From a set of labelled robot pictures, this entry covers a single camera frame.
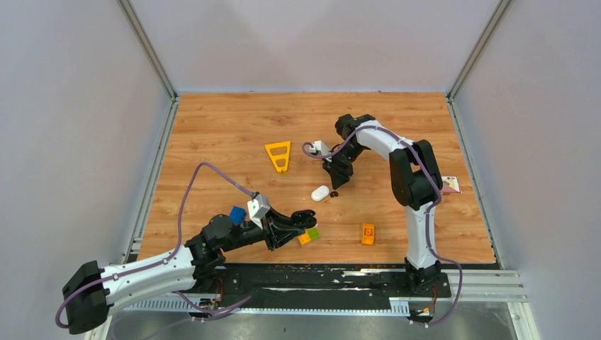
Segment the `white earbud charging case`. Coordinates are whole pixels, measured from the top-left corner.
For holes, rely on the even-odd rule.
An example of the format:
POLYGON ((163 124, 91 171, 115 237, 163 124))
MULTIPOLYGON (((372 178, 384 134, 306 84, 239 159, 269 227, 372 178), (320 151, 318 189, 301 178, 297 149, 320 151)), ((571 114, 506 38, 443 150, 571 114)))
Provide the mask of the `white earbud charging case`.
POLYGON ((310 194, 310 198, 315 202, 320 202, 330 195, 330 188, 328 186, 319 186, 313 190, 310 194))

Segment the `black earbud charging case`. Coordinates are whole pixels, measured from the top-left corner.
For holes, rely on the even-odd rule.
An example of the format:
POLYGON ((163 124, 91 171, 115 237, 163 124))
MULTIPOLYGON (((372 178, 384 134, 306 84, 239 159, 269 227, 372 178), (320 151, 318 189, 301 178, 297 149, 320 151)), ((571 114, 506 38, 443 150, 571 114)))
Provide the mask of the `black earbud charging case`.
POLYGON ((318 223, 314 210, 299 210, 291 214, 291 224, 300 229, 310 229, 318 223))

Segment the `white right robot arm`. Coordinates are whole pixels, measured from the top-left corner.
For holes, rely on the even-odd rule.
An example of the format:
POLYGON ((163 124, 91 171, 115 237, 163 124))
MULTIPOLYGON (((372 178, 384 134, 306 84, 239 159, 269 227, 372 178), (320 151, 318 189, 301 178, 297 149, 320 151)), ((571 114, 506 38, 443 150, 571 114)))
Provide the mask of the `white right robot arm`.
POLYGON ((335 128, 342 144, 330 149, 324 142, 312 142, 309 154, 322 159, 333 189, 350 181, 352 164, 365 150, 375 151, 388 162, 393 195, 404 207, 407 218, 405 286, 413 295, 424 295, 441 273, 435 254, 434 213, 442 201, 443 183, 432 145, 427 140, 402 137, 371 115, 343 115, 335 128))

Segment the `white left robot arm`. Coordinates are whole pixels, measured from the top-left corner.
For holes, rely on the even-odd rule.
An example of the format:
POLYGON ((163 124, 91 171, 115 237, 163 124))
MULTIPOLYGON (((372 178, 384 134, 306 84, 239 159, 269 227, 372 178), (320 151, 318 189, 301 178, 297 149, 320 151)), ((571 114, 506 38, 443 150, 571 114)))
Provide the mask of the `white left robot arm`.
POLYGON ((240 221, 219 214, 199 234, 163 254, 105 267, 88 261, 63 286, 64 302, 55 323, 72 335, 83 334, 116 312, 148 298, 192 287, 201 293, 210 292, 217 283, 214 268, 224 264, 225 252, 257 242, 264 242, 273 251, 316 223, 313 210, 286 216, 270 208, 258 220, 240 221))

